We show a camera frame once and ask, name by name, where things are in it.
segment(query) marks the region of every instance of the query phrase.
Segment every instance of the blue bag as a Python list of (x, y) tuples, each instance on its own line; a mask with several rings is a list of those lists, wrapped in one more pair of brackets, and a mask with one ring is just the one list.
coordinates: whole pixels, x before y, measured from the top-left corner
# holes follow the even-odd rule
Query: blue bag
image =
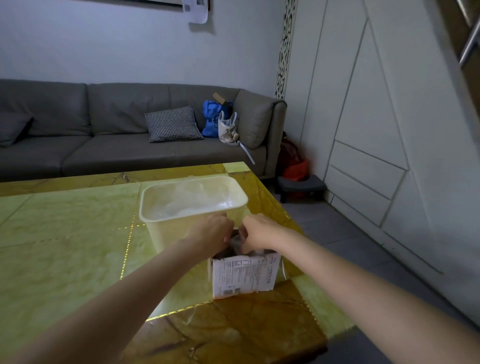
[(218, 138), (218, 116), (220, 115), (220, 111), (223, 110), (225, 113), (225, 119), (230, 119), (231, 115), (227, 112), (226, 107), (222, 107), (222, 105), (216, 101), (206, 100), (202, 109), (206, 119), (202, 135), (207, 138)]

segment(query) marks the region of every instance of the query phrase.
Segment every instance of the black and white checkered pillow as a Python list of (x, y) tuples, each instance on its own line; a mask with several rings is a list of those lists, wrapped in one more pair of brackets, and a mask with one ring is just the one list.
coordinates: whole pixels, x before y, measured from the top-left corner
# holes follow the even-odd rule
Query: black and white checkered pillow
[(202, 140), (191, 106), (145, 114), (150, 142)]

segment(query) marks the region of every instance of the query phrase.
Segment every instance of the floor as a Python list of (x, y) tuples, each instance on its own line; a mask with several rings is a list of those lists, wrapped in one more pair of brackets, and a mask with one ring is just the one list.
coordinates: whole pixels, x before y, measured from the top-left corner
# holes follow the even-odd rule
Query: floor
[[(396, 284), (471, 326), (446, 300), (403, 267), (387, 251), (328, 203), (313, 200), (287, 200), (287, 203), (282, 206), (302, 227), (304, 233), (317, 244)], [(311, 363), (383, 364), (390, 363), (390, 361), (360, 330), (356, 330), (347, 337), (332, 342), (328, 352), (317, 357)]]

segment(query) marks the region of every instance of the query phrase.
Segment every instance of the translucent plastic bin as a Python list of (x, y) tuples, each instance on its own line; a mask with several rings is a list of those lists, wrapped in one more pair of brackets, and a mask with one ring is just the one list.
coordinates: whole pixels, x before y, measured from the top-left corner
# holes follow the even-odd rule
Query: translucent plastic bin
[(225, 211), (241, 224), (248, 197), (228, 176), (191, 178), (145, 188), (140, 200), (140, 219), (147, 225), (157, 252), (185, 237), (200, 218)]

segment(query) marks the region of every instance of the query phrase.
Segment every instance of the person's left arm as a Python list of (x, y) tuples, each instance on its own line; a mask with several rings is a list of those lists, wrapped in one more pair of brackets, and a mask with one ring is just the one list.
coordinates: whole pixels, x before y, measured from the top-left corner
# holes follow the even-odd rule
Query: person's left arm
[(111, 363), (173, 285), (227, 247), (233, 221), (206, 217), (187, 237), (56, 323), (7, 363)]

